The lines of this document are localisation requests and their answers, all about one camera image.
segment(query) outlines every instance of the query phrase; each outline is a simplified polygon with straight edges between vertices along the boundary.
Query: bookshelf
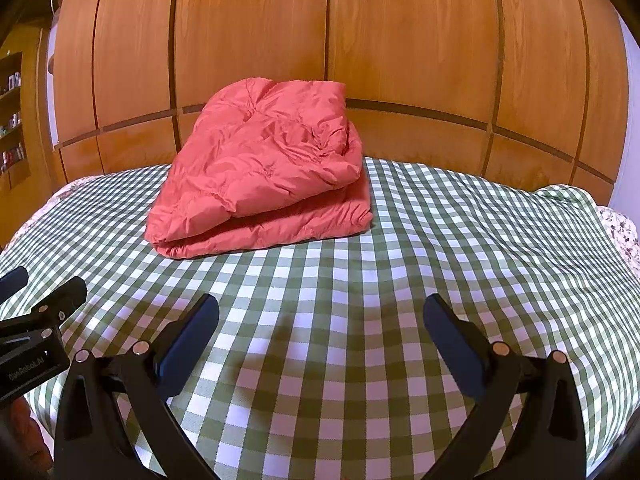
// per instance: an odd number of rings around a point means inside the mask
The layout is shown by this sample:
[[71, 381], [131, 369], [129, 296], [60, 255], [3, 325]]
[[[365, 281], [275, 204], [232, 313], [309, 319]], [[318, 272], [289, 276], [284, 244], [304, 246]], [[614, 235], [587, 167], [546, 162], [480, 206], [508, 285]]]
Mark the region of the bookshelf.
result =
[[0, 190], [15, 188], [31, 174], [20, 111], [21, 68], [21, 52], [0, 58]]
[[[46, 110], [48, 23], [18, 23], [0, 45], [0, 157], [17, 146], [25, 157], [14, 157], [0, 173], [0, 246], [51, 197], [50, 135]], [[20, 86], [8, 91], [8, 77], [20, 72]], [[9, 126], [20, 111], [20, 124]]]

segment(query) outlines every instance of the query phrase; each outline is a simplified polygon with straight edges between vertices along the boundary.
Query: checkered fabric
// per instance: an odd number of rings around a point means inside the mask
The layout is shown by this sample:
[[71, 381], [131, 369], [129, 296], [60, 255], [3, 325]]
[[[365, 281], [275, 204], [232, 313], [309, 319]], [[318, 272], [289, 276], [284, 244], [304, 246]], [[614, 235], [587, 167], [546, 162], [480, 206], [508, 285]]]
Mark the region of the checkered fabric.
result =
[[[433, 465], [472, 403], [422, 325], [439, 292], [463, 319], [526, 355], [572, 362], [588, 463], [639, 401], [640, 281], [583, 191], [528, 193], [419, 164], [367, 158], [374, 220], [350, 238], [191, 261], [142, 233], [166, 166], [82, 185], [0, 256], [27, 288], [23, 314], [74, 275], [88, 301], [63, 325], [69, 355], [153, 340], [204, 292], [221, 320], [171, 410], [222, 479], [413, 479]], [[65, 375], [28, 395], [50, 429]], [[124, 398], [143, 460], [156, 459]], [[486, 466], [501, 457], [517, 399]]]

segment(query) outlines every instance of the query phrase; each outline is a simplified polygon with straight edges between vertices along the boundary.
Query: black metal bracket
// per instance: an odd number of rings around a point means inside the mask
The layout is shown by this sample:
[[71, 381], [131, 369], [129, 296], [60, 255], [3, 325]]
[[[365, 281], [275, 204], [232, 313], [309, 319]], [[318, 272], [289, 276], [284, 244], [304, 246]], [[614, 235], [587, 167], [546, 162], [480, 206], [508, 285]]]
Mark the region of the black metal bracket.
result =
[[[10, 298], [27, 280], [23, 267], [10, 272], [0, 280], [0, 299]], [[84, 280], [75, 277], [29, 314], [0, 321], [0, 409], [68, 368], [60, 326], [85, 301]]]
[[[476, 401], [424, 480], [584, 480], [584, 425], [567, 356], [524, 357], [506, 343], [490, 344], [437, 294], [427, 298], [423, 317], [460, 391]], [[501, 462], [476, 476], [518, 393], [527, 399]]]
[[76, 353], [58, 408], [54, 476], [84, 480], [158, 480], [130, 443], [114, 394], [126, 393], [166, 478], [219, 480], [185, 436], [166, 404], [186, 384], [220, 319], [218, 302], [204, 294], [187, 315], [169, 323], [152, 343], [126, 354]]

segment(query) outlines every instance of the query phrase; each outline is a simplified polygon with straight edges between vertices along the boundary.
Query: wooden shelf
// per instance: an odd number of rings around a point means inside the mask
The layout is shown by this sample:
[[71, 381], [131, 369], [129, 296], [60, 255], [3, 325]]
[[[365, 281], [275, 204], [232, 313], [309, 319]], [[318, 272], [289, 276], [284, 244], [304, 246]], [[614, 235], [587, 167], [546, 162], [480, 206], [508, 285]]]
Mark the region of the wooden shelf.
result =
[[26, 158], [19, 160], [9, 167], [9, 184], [11, 189], [18, 186], [21, 182], [24, 182], [31, 176], [31, 170], [29, 169], [29, 163]]
[[16, 96], [20, 96], [20, 87], [17, 86], [15, 88], [12, 88], [11, 90], [9, 90], [6, 94], [2, 94], [0, 95], [0, 104], [4, 104], [5, 102], [8, 102], [11, 97], [16, 97]]
[[22, 138], [16, 139], [16, 134], [22, 131], [22, 123], [18, 124], [15, 128], [11, 128], [7, 133], [0, 137], [0, 153], [5, 152], [11, 148], [15, 148], [19, 142], [22, 142]]

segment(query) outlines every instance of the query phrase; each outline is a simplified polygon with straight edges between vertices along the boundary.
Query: white wall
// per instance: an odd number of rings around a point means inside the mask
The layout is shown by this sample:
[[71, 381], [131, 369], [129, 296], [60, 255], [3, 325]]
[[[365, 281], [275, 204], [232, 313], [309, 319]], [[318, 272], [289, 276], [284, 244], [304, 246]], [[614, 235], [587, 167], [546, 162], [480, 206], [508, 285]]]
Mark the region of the white wall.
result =
[[620, 18], [625, 38], [629, 80], [629, 112], [625, 149], [609, 207], [620, 211], [640, 228], [640, 47]]
[[[51, 31], [49, 33], [49, 44], [47, 45], [47, 63], [53, 56], [56, 46], [56, 32], [58, 31], [58, 18], [55, 16]], [[56, 112], [53, 105], [53, 76], [47, 70], [47, 107], [49, 107], [49, 131], [51, 132], [51, 143], [55, 146], [58, 143], [58, 127], [56, 125]]]

